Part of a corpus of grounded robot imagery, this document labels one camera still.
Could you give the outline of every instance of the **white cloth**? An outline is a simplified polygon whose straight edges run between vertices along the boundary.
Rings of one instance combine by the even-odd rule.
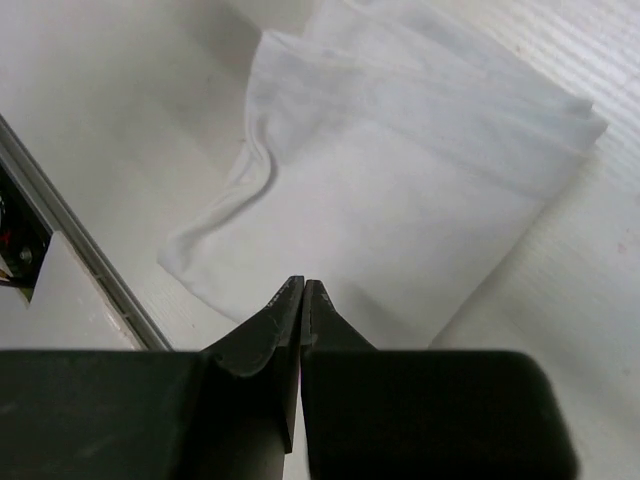
[[[326,9],[342,7],[324,4],[305,40],[263,35],[246,148],[225,192],[170,237],[160,262],[236,321],[289,275],[319,278],[374,344],[423,348],[605,124],[590,102],[506,54],[491,70],[496,81],[483,82],[468,61],[480,54],[447,57],[447,45],[418,29],[391,28],[396,47],[376,52],[377,27],[358,28],[366,12],[339,27],[357,41],[342,50],[318,41],[333,25]],[[405,34],[423,41],[401,60],[392,54]],[[436,51],[449,58],[442,69],[425,61]],[[500,87],[509,82],[511,95]]]

